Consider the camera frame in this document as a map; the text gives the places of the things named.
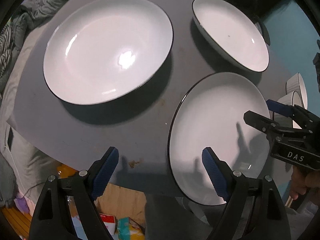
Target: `yellow object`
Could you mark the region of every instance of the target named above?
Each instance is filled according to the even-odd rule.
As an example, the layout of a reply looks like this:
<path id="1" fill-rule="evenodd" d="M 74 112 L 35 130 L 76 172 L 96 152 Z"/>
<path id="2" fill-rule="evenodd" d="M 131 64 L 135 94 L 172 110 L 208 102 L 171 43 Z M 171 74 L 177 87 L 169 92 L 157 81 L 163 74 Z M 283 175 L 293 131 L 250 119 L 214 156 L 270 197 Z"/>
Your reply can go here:
<path id="1" fill-rule="evenodd" d="M 59 179 L 64 179 L 64 178 L 70 177 L 77 172 L 77 170 L 75 170 L 65 164 L 62 164 L 61 166 L 59 166 L 57 168 L 57 171 L 59 174 Z"/>
<path id="2" fill-rule="evenodd" d="M 29 229 L 31 223 L 31 216 L 29 214 L 22 214 L 17 208 L 6 208 L 1 209 L 2 214 L 5 216 L 10 226 L 14 231 L 24 238 L 28 238 Z"/>
<path id="3" fill-rule="evenodd" d="M 121 218 L 118 220 L 119 240 L 144 240 L 140 226 L 131 218 Z"/>

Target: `finger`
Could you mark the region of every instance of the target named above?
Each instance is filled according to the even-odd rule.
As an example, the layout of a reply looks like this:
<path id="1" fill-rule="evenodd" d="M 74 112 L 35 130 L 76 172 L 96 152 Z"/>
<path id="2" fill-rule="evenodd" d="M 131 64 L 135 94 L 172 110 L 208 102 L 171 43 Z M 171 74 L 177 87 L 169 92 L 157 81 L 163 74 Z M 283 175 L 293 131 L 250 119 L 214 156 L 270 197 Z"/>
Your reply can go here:
<path id="1" fill-rule="evenodd" d="M 320 172 L 312 171 L 310 172 L 305 179 L 307 187 L 320 187 Z"/>
<path id="2" fill-rule="evenodd" d="M 291 180 L 296 183 L 299 187 L 305 187 L 305 176 L 301 173 L 301 171 L 293 166 L 293 173 L 291 175 Z"/>
<path id="3" fill-rule="evenodd" d="M 297 200 L 297 198 L 299 197 L 299 194 L 295 191 L 290 190 L 289 192 L 290 197 L 293 198 L 293 200 Z"/>
<path id="4" fill-rule="evenodd" d="M 299 185 L 292 182 L 290 190 L 297 192 L 300 195 L 304 195 L 307 192 L 307 187 L 300 187 Z"/>

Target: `white plate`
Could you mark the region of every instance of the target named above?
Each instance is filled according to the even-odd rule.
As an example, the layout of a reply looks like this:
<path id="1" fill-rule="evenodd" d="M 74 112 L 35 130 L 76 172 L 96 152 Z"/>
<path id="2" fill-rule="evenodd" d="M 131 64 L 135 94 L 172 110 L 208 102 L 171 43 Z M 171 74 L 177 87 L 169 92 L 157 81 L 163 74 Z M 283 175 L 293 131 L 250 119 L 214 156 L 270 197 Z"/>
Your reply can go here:
<path id="1" fill-rule="evenodd" d="M 171 22 L 154 3 L 96 0 L 55 30 L 44 55 L 44 77 L 69 103 L 107 102 L 148 81 L 172 42 Z"/>
<path id="2" fill-rule="evenodd" d="M 240 10 L 223 0 L 194 0 L 192 8 L 199 31 L 226 60 L 256 72 L 268 67 L 264 39 Z"/>
<path id="3" fill-rule="evenodd" d="M 183 98 L 172 120 L 168 161 L 182 192 L 194 202 L 218 205 L 218 197 L 202 164 L 211 147 L 232 170 L 257 178 L 268 157 L 266 135 L 245 124 L 248 110 L 270 118 L 257 87 L 235 73 L 217 73 L 197 83 Z"/>

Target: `gray table surface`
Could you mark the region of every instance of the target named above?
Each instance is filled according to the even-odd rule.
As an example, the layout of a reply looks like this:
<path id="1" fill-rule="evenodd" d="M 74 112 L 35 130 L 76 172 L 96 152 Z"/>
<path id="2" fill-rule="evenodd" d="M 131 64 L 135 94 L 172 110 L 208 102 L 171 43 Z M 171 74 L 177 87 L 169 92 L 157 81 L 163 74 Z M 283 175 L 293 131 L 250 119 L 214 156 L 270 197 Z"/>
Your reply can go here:
<path id="1" fill-rule="evenodd" d="M 171 53 L 154 77 L 111 102 L 93 106 L 63 102 L 44 80 L 46 44 L 67 16 L 91 1 L 70 0 L 50 21 L 26 62 L 10 117 L 20 135 L 66 165 L 88 169 L 114 146 L 120 159 L 110 182 L 146 193 L 181 196 L 167 164 L 168 133 L 178 104 L 197 81 L 210 73 L 236 72 L 257 85 L 266 100 L 285 95 L 290 74 L 272 51 L 265 72 L 239 70 L 199 33 L 192 20 L 193 0 L 150 0 L 168 14 L 174 29 Z"/>

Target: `fabric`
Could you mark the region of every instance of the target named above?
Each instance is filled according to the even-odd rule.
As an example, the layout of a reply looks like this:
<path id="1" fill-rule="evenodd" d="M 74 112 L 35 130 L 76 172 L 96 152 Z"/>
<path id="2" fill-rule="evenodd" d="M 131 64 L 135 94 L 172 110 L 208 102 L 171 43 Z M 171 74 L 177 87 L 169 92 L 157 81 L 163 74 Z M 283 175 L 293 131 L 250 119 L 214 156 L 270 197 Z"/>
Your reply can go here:
<path id="1" fill-rule="evenodd" d="M 46 25 L 36 28 L 26 38 L 4 91 L 0 107 L 0 192 L 2 199 L 14 199 L 17 192 L 16 185 L 18 185 L 20 193 L 24 195 L 30 187 L 44 182 L 49 175 L 57 174 L 57 166 L 60 165 L 59 162 L 25 141 L 6 122 L 13 110 L 25 62 L 45 27 Z M 42 187 L 43 184 L 33 188 L 26 197 L 32 203 L 36 203 Z"/>
<path id="2" fill-rule="evenodd" d="M 22 193 L 22 190 L 21 190 L 21 189 L 18 188 L 18 191 L 19 191 L 19 193 L 20 193 L 21 195 L 24 195 L 24 194 Z M 28 208 L 29 208 L 29 214 L 30 214 L 31 216 L 33 216 L 33 213 L 34 213 L 34 211 L 35 211 L 36 205 L 33 203 L 33 201 L 32 201 L 31 199 L 27 198 L 26 196 L 24 196 L 24 199 L 25 199 L 26 202 L 27 202 L 27 205 L 28 205 Z"/>
<path id="3" fill-rule="evenodd" d="M 0 154 L 0 208 L 11 207 L 17 193 L 16 177 L 7 160 Z"/>
<path id="4" fill-rule="evenodd" d="M 10 62 L 12 60 L 12 39 L 11 39 L 12 29 L 10 23 L 6 24 L 0 33 L 0 87 L 1 80 L 4 74 L 10 69 Z"/>
<path id="5" fill-rule="evenodd" d="M 0 78 L 0 95 L 3 96 L 4 93 L 4 88 L 7 84 L 7 81 L 9 79 L 9 76 L 11 74 L 11 71 L 14 67 L 14 63 L 16 62 L 18 55 L 19 55 L 20 51 L 17 51 L 16 49 L 13 49 L 11 51 L 11 60 L 10 63 L 6 66 L 6 69 L 3 73 L 3 76 Z"/>
<path id="6" fill-rule="evenodd" d="M 16 204 L 17 209 L 19 209 L 21 213 L 26 213 L 26 214 L 29 213 L 27 200 L 23 197 L 21 193 L 17 194 L 17 197 L 14 200 L 14 203 Z"/>

